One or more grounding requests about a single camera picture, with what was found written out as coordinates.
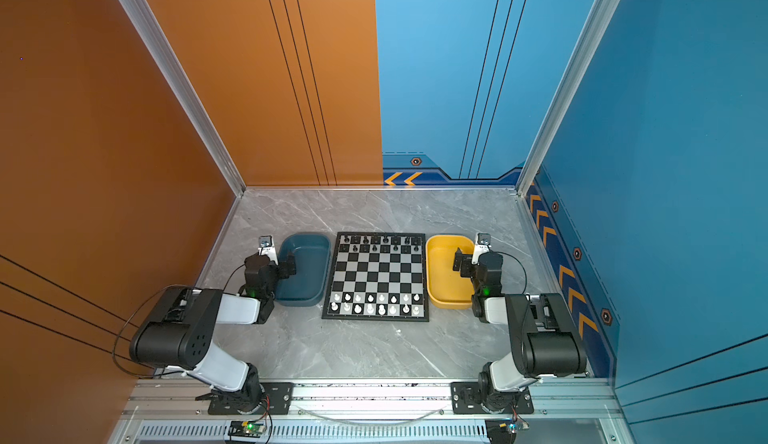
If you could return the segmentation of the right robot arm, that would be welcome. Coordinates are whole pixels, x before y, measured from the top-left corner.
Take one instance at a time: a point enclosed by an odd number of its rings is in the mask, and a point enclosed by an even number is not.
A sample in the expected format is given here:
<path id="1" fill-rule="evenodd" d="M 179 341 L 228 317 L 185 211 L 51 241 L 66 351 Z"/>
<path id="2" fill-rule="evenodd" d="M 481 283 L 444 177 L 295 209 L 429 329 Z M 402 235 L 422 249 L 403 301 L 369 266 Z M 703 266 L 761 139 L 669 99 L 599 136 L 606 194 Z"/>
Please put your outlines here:
<path id="1" fill-rule="evenodd" d="M 473 286 L 473 315 L 483 323 L 505 326 L 510 347 L 504 357 L 483 366 L 476 382 L 451 384 L 456 414 L 531 414 L 531 385 L 543 377 L 587 370 L 587 352 L 563 297 L 504 293 L 504 256 L 494 251 L 455 253 L 453 269 Z"/>

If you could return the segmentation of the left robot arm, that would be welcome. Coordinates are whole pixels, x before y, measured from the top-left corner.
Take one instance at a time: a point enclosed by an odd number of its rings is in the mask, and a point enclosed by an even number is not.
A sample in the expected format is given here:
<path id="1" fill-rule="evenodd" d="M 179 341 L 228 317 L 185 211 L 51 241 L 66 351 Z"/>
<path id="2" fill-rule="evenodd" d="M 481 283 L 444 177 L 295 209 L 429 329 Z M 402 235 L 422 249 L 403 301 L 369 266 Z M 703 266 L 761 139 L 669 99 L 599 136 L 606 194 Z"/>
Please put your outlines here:
<path id="1" fill-rule="evenodd" d="M 240 414 L 267 414 L 269 397 L 257 367 L 221 349 L 213 333 L 218 324 L 266 323 L 275 308 L 279 281 L 295 274 L 292 254 L 279 261 L 261 251 L 245 259 L 245 283 L 236 294 L 168 287 L 134 334 L 131 360 L 176 368 L 207 384 L 210 392 L 202 400 Z"/>

